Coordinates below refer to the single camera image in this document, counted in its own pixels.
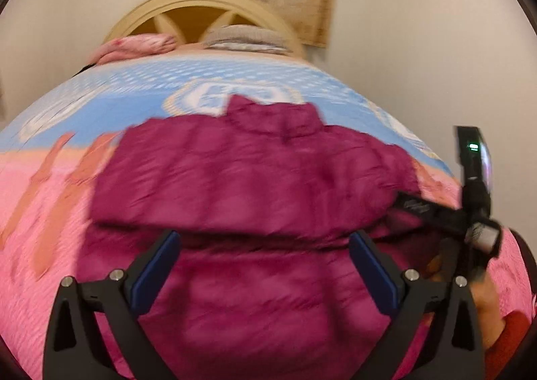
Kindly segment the person's right hand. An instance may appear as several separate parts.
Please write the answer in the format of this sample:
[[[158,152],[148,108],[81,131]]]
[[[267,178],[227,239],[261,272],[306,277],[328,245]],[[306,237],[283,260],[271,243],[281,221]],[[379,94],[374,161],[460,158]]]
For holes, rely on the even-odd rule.
[[[483,348],[489,350],[499,340],[506,326],[497,288],[487,271],[471,282],[469,288],[478,314]]]

